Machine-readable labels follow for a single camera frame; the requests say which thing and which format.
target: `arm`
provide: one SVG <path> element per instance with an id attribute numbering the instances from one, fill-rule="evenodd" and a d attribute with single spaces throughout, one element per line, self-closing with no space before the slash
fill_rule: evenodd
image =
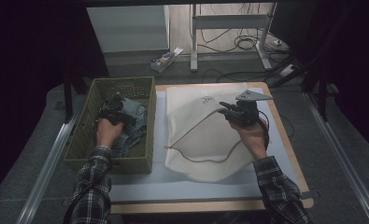
<path id="1" fill-rule="evenodd" d="M 301 202 L 298 186 L 282 173 L 275 157 L 266 155 L 260 124 L 239 127 L 230 122 L 230 125 L 255 160 L 257 181 L 263 204 L 271 213 L 271 223 L 313 223 Z"/>
<path id="2" fill-rule="evenodd" d="M 97 145 L 88 162 L 78 172 L 73 199 L 105 170 L 110 170 L 110 147 L 114 140 L 120 136 L 122 127 L 122 123 L 114 126 L 106 119 L 99 121 Z M 111 180 L 109 174 L 106 174 L 79 200 L 71 216 L 71 223 L 107 223 L 111 208 L 108 197 L 110 190 Z"/>

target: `white cloth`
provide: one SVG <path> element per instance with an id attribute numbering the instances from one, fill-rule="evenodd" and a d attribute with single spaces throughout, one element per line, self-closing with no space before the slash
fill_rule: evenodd
<path id="1" fill-rule="evenodd" d="M 252 163 L 237 132 L 218 113 L 224 108 L 221 101 L 235 104 L 246 89 L 246 83 L 168 88 L 166 167 L 197 181 L 215 182 Z"/>

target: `cloth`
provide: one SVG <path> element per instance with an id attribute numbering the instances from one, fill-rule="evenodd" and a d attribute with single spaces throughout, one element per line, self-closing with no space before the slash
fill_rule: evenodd
<path id="1" fill-rule="evenodd" d="M 96 147 L 89 161 L 78 172 L 73 199 L 111 163 L 111 152 Z M 280 170 L 275 157 L 253 162 L 263 203 L 271 213 L 270 223 L 313 223 L 300 200 L 300 190 Z M 108 223 L 111 179 L 106 175 L 78 202 L 71 223 Z"/>
<path id="2" fill-rule="evenodd" d="M 94 179 L 96 179 L 111 163 L 111 150 L 96 147 L 88 162 L 79 170 L 73 198 L 76 198 Z M 94 186 L 74 208 L 71 223 L 108 223 L 111 202 L 108 193 L 111 190 L 109 174 Z"/>
<path id="3" fill-rule="evenodd" d="M 298 186 L 282 173 L 275 157 L 253 164 L 271 223 L 313 223 L 301 202 Z"/>
<path id="4" fill-rule="evenodd" d="M 137 101 L 125 98 L 122 113 L 132 116 L 135 124 L 125 124 L 120 137 L 114 141 L 111 150 L 113 158 L 126 157 L 131 147 L 147 132 L 147 109 Z"/>
<path id="5" fill-rule="evenodd" d="M 235 97 L 247 88 L 246 83 L 235 83 L 166 89 L 165 166 L 196 181 L 216 182 L 251 164 L 237 131 L 218 113 L 225 109 L 220 102 L 235 104 Z"/>

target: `plaid shirt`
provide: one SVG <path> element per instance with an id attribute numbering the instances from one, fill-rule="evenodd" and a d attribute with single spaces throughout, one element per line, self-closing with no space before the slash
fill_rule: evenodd
<path id="1" fill-rule="evenodd" d="M 300 190 L 282 173 L 275 157 L 253 164 L 271 223 L 313 223 L 301 202 Z"/>
<path id="2" fill-rule="evenodd" d="M 73 199 L 96 179 L 111 163 L 111 150 L 96 147 L 89 161 L 78 172 Z M 74 208 L 71 223 L 108 223 L 111 202 L 108 193 L 111 190 L 109 174 L 94 186 Z"/>
<path id="3" fill-rule="evenodd" d="M 79 171 L 75 198 L 90 182 L 99 176 L 111 163 L 111 151 L 105 147 L 96 147 L 89 161 Z M 255 161 L 254 169 L 263 203 L 271 213 L 271 223 L 313 223 L 303 207 L 298 187 L 281 172 L 274 157 Z M 108 223 L 111 202 L 108 193 L 111 179 L 105 179 L 91 189 L 78 202 L 71 223 Z"/>

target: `plastic basket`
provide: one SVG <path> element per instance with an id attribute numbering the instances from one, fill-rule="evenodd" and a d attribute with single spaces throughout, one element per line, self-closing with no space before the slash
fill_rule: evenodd
<path id="1" fill-rule="evenodd" d="M 152 170 L 156 92 L 154 77 L 97 78 L 67 143 L 64 161 L 76 172 L 88 161 L 94 149 L 94 120 L 100 106 L 117 91 L 125 98 L 143 104 L 148 110 L 147 134 L 131 148 L 126 158 L 112 159 L 112 174 L 149 174 Z"/>

